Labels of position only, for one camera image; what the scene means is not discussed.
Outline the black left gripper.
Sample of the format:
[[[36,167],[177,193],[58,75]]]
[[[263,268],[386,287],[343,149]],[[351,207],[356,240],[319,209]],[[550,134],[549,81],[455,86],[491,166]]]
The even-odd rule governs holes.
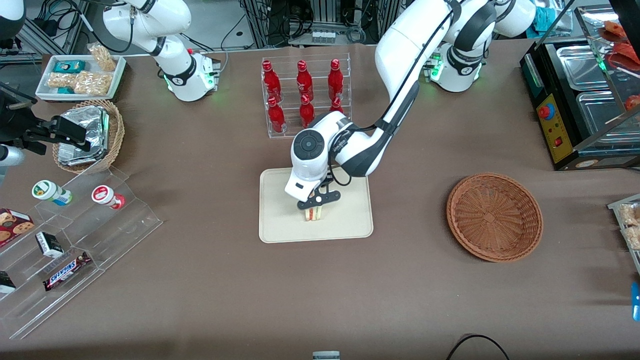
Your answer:
[[[297,202],[297,209],[308,210],[339,201],[341,199],[341,192],[338,190],[330,191],[330,185],[334,182],[334,180],[334,176],[330,172],[328,172],[322,182],[320,182],[319,185],[314,189],[313,196],[310,196],[304,202]]]

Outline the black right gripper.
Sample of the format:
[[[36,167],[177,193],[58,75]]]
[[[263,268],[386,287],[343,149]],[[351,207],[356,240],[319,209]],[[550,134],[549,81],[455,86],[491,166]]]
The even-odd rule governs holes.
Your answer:
[[[2,82],[0,98],[0,143],[35,154],[45,154],[50,144],[67,144],[81,151],[90,150],[87,130],[61,115],[51,117],[49,129],[30,129],[38,125],[31,106],[38,100]]]

